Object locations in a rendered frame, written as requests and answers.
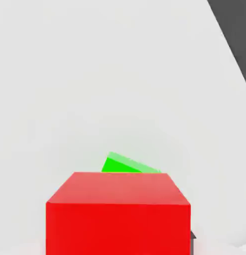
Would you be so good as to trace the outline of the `small green cube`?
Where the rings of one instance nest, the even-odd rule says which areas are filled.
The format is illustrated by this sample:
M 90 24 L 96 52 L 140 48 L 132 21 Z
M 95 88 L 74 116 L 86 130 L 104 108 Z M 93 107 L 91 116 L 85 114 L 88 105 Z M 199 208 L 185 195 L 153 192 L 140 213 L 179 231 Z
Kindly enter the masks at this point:
M 161 173 L 160 170 L 149 167 L 140 162 L 134 161 L 128 157 L 115 152 L 110 152 L 103 165 L 102 172 L 124 172 L 124 173 Z

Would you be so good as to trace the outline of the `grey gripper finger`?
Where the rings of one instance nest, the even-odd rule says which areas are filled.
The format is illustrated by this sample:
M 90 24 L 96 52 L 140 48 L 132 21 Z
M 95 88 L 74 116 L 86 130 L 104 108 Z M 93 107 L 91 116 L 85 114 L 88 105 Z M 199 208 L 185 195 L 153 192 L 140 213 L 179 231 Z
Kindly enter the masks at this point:
M 191 255 L 246 255 L 246 250 L 194 235 L 191 240 Z

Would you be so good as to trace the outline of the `small red cube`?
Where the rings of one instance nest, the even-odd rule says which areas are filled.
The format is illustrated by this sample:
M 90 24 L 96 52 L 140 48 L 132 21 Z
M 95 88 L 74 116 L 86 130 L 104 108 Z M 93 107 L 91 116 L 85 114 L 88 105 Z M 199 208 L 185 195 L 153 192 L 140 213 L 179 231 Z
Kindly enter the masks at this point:
M 166 173 L 75 172 L 46 203 L 46 255 L 190 255 L 190 233 Z

